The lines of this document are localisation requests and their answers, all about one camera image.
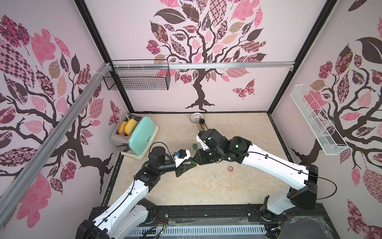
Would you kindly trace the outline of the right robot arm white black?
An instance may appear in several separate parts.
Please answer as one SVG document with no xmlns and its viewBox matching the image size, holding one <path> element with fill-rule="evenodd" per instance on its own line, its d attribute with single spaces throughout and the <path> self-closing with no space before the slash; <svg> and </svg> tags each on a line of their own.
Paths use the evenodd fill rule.
<svg viewBox="0 0 382 239">
<path fill-rule="evenodd" d="M 266 196 L 260 209 L 270 220 L 294 207 L 313 210 L 317 201 L 318 167 L 283 160 L 239 136 L 227 139 L 215 129 L 200 131 L 196 137 L 202 146 L 193 161 L 205 165 L 219 161 L 237 162 L 266 172 L 288 185 L 282 192 Z"/>
</svg>

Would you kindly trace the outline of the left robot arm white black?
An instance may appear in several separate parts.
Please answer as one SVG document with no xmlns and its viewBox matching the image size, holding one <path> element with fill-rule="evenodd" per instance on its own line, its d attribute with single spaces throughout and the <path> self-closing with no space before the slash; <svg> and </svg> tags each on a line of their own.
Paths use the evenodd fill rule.
<svg viewBox="0 0 382 239">
<path fill-rule="evenodd" d="M 78 227 L 77 239 L 124 239 L 134 228 L 155 217 L 156 205 L 145 197 L 161 176 L 175 172 L 180 176 L 193 168 L 189 150 L 181 149 L 170 156 L 165 148 L 156 146 L 148 154 L 128 189 L 110 207 L 93 220 L 84 220 Z"/>
</svg>

